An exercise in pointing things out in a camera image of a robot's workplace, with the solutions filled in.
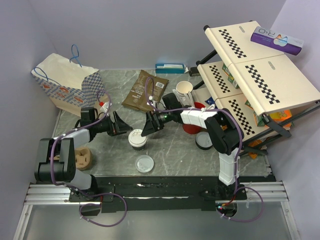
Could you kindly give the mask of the white plastic cup lid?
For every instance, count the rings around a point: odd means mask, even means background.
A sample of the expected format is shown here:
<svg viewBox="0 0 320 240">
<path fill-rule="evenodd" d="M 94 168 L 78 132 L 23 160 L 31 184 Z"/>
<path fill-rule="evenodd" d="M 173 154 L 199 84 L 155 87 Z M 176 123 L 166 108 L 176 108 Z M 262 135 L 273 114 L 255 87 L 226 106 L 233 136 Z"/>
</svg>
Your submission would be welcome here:
<svg viewBox="0 0 320 240">
<path fill-rule="evenodd" d="M 147 137 L 142 136 L 142 129 L 134 129 L 128 135 L 128 141 L 132 147 L 142 147 L 147 143 Z"/>
</svg>

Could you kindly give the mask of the black paper coffee cup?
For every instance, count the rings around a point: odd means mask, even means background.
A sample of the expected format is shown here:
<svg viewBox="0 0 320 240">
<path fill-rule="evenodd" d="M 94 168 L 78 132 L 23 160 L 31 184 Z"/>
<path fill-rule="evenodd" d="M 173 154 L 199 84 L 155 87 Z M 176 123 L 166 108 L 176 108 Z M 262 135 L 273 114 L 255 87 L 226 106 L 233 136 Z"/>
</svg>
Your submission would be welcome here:
<svg viewBox="0 0 320 240">
<path fill-rule="evenodd" d="M 135 151 L 143 151 L 146 147 L 146 143 L 144 144 L 131 144 L 131 147 L 135 150 Z"/>
</svg>

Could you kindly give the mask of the brown pulp cup carrier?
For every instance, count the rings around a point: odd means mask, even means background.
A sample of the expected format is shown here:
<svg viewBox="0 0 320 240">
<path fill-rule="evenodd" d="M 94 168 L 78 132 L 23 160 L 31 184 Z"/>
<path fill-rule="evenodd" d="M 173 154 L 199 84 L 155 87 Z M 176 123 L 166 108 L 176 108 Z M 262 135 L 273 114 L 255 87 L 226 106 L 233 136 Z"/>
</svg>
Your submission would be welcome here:
<svg viewBox="0 0 320 240">
<path fill-rule="evenodd" d="M 60 155 L 53 157 L 53 163 L 62 166 L 63 170 L 87 170 L 93 162 L 93 154 L 88 147 L 78 147 L 74 150 L 63 150 Z"/>
</svg>

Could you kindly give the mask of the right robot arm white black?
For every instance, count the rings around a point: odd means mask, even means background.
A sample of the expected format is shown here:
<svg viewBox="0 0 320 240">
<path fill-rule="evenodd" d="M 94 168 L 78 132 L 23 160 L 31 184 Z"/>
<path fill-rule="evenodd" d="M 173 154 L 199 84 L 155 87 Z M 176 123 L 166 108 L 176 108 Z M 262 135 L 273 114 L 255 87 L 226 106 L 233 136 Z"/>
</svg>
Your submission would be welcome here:
<svg viewBox="0 0 320 240">
<path fill-rule="evenodd" d="M 153 97 L 146 95 L 146 102 L 152 111 L 146 113 L 141 135 L 144 137 L 162 130 L 171 121 L 206 129 L 213 147 L 219 153 L 218 178 L 223 184 L 218 187 L 218 193 L 223 199 L 230 199 L 236 193 L 234 184 L 238 183 L 238 160 L 244 138 L 234 117 L 225 108 L 183 107 L 173 93 L 165 95 L 162 100 L 166 109 L 156 108 Z"/>
</svg>

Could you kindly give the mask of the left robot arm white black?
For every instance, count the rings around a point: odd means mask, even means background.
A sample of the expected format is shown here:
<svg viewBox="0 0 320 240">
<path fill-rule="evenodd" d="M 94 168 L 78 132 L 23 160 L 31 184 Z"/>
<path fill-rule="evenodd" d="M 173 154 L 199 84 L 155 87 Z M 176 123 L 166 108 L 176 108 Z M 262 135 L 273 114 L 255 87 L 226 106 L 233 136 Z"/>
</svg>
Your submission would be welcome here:
<svg viewBox="0 0 320 240">
<path fill-rule="evenodd" d="M 103 111 L 101 118 L 96 116 L 97 113 L 94 107 L 84 107 L 75 128 L 58 137 L 39 141 L 34 170 L 37 182 L 66 186 L 87 201 L 100 196 L 96 178 L 76 168 L 76 148 L 91 142 L 97 134 L 107 133 L 113 137 L 133 128 L 116 111 L 112 113 L 113 119 L 107 110 Z"/>
</svg>

